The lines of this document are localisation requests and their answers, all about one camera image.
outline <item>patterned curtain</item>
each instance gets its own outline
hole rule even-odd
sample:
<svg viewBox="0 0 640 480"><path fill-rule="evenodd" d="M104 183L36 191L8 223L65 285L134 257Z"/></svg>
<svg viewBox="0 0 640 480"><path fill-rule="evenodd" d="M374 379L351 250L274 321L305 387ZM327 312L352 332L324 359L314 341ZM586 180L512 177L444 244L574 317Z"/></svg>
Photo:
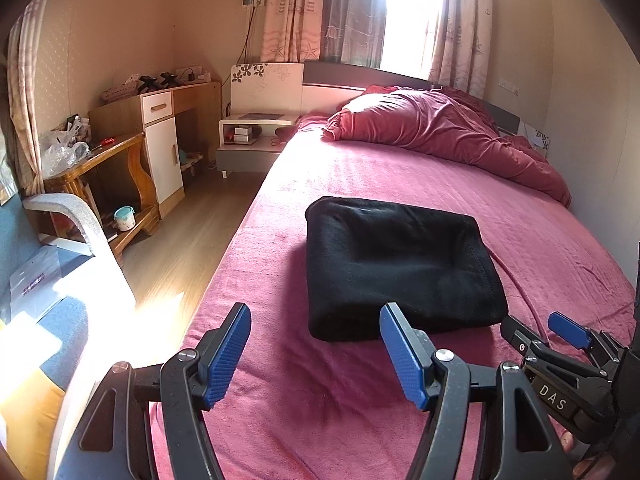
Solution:
<svg viewBox="0 0 640 480"><path fill-rule="evenodd" d="M492 12L493 0L442 0L440 15L428 30L435 36L430 81L482 97Z"/></svg>
<svg viewBox="0 0 640 480"><path fill-rule="evenodd" d="M324 0L320 59L380 67L386 0Z"/></svg>
<svg viewBox="0 0 640 480"><path fill-rule="evenodd" d="M47 0L32 0L9 34L9 108L18 139L16 171L27 195L44 193L35 119L34 76Z"/></svg>
<svg viewBox="0 0 640 480"><path fill-rule="evenodd" d="M267 0L260 60L318 59L321 27L322 0Z"/></svg>

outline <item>human hand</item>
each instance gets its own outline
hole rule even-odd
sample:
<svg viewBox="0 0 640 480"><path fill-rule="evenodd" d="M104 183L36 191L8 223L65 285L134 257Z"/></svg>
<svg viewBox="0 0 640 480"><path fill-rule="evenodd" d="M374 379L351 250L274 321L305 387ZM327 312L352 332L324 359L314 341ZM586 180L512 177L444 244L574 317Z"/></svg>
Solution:
<svg viewBox="0 0 640 480"><path fill-rule="evenodd" d="M560 438L560 444L562 444L564 452L569 453L575 445L574 436L567 431ZM595 457L588 458L574 467L574 478L579 478L594 460ZM587 473L584 480L606 480L615 465L613 457L607 454L598 460L598 463Z"/></svg>

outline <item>nightstand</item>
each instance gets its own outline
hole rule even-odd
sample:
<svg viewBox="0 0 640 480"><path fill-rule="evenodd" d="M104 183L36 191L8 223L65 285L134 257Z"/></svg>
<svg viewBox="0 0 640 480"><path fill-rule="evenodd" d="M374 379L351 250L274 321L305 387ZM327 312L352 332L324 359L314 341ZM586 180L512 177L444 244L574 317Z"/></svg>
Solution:
<svg viewBox="0 0 640 480"><path fill-rule="evenodd" d="M293 126L298 116L281 114L234 114L220 121L220 147L216 150L216 163L227 178L231 171L257 171L267 173L284 143L276 144L276 128ZM225 131L241 124L262 127L262 133L253 144L225 143Z"/></svg>

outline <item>plastic bag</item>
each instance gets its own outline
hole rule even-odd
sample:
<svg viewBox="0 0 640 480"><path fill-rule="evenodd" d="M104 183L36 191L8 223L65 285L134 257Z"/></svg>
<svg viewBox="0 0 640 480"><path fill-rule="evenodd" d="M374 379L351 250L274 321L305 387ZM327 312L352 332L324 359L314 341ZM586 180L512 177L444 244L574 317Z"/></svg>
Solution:
<svg viewBox="0 0 640 480"><path fill-rule="evenodd" d="M40 320L65 297L58 248L44 246L9 278L11 318L24 312Z"/></svg>
<svg viewBox="0 0 640 480"><path fill-rule="evenodd" d="M91 153L86 142L76 142L71 147L68 142L69 132L58 132L59 135L41 155L42 177L47 180L77 164Z"/></svg>

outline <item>bedroom wall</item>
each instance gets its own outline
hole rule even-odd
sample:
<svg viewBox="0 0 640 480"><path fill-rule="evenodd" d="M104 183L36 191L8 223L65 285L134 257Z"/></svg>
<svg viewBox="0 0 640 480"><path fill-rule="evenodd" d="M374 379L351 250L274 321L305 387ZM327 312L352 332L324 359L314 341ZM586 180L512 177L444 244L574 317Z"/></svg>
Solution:
<svg viewBox="0 0 640 480"><path fill-rule="evenodd" d="M35 75L38 129L86 114L131 73L173 67L170 0L48 0Z"/></svg>
<svg viewBox="0 0 640 480"><path fill-rule="evenodd" d="M552 0L549 160L572 211L635 284L640 238L640 65L598 0Z"/></svg>
<svg viewBox="0 0 640 480"><path fill-rule="evenodd" d="M494 0L491 51L484 98L541 130L553 72L551 0ZM503 78L520 91L498 85Z"/></svg>
<svg viewBox="0 0 640 480"><path fill-rule="evenodd" d="M173 0L176 68L202 65L213 79L224 81L236 64L246 38L247 9L242 0ZM264 7L254 14L247 61L258 61L262 45ZM223 88L223 105L229 85Z"/></svg>

